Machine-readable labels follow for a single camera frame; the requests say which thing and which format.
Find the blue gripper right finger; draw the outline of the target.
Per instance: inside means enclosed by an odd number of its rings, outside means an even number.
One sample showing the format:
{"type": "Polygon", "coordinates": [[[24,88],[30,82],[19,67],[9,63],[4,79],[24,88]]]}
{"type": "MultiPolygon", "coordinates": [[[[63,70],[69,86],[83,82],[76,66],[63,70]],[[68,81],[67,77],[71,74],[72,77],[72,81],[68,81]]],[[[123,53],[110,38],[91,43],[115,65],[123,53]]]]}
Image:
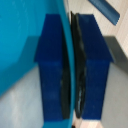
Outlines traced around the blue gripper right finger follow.
{"type": "Polygon", "coordinates": [[[100,120],[109,65],[107,44],[93,15],[71,14],[77,118],[100,120]]]}

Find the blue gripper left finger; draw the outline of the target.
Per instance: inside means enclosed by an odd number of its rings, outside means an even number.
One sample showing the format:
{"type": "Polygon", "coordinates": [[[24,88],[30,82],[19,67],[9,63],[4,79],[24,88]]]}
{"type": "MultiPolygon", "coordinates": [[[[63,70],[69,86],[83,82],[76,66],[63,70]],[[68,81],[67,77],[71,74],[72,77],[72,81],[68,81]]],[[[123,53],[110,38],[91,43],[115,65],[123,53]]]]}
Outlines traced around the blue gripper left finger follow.
{"type": "Polygon", "coordinates": [[[45,121],[62,121],[70,113],[70,69],[59,14],[47,14],[35,61],[39,65],[45,121]]]}

